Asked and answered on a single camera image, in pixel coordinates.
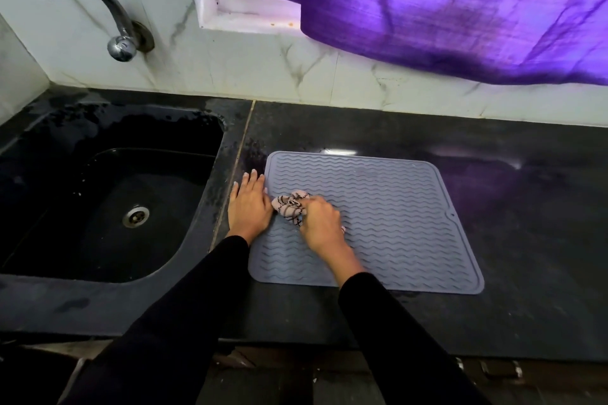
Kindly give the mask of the grey wavy silicone mat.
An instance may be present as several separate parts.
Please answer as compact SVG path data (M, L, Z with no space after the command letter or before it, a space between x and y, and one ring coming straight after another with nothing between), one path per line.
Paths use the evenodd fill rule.
M437 168L428 162L276 151L270 196L320 195L362 266L391 291L480 294L484 279Z

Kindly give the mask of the person's right forearm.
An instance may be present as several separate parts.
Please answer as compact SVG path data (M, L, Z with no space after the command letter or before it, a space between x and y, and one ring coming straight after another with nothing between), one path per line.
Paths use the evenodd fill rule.
M386 405L491 405L439 343L363 270L348 245L331 243L323 258Z

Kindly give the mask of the black stone sink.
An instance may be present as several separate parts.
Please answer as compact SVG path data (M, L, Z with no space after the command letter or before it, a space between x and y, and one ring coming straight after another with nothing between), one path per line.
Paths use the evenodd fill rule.
M157 271L190 229L223 136L198 110L51 112L0 152L0 273L126 283ZM149 218L128 229L135 205Z

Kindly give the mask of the purple curtain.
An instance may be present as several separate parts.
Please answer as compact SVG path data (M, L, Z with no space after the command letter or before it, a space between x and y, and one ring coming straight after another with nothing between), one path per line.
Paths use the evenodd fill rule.
M494 85L608 86L608 0L288 0L308 37Z

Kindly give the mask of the person's left hand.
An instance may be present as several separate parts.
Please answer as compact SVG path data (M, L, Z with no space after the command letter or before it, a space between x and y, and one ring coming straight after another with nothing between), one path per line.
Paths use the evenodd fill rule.
M231 198L230 193L227 236L239 236L251 246L252 242L269 226L273 211L268 195L248 192L237 198Z

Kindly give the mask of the pink patterned cleaning cloth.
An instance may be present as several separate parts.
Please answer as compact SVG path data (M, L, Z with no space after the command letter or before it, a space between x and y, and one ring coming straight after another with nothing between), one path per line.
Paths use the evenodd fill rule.
M291 222L293 225L296 225L300 229L303 214L305 214L301 201L310 196L320 195L311 195L304 190L296 190L289 195L280 195L276 197L272 200L271 204L279 216Z

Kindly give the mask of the steel sink drain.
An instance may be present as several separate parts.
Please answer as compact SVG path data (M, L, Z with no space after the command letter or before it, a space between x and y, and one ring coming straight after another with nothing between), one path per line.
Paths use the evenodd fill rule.
M135 205L122 218L122 224L128 229L143 225L149 218L149 209L145 206Z

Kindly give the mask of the person's right hand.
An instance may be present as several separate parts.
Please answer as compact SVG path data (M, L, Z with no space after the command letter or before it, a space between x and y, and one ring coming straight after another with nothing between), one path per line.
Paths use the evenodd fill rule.
M349 247L344 238L340 213L336 208L332 207L332 222L321 225L307 225L305 214L300 232L312 251L327 263L347 254Z

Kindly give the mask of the person's left forearm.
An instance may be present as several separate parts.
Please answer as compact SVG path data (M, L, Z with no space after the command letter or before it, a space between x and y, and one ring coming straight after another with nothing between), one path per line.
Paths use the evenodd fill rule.
M194 405L243 297L248 242L222 240L84 370L61 405Z

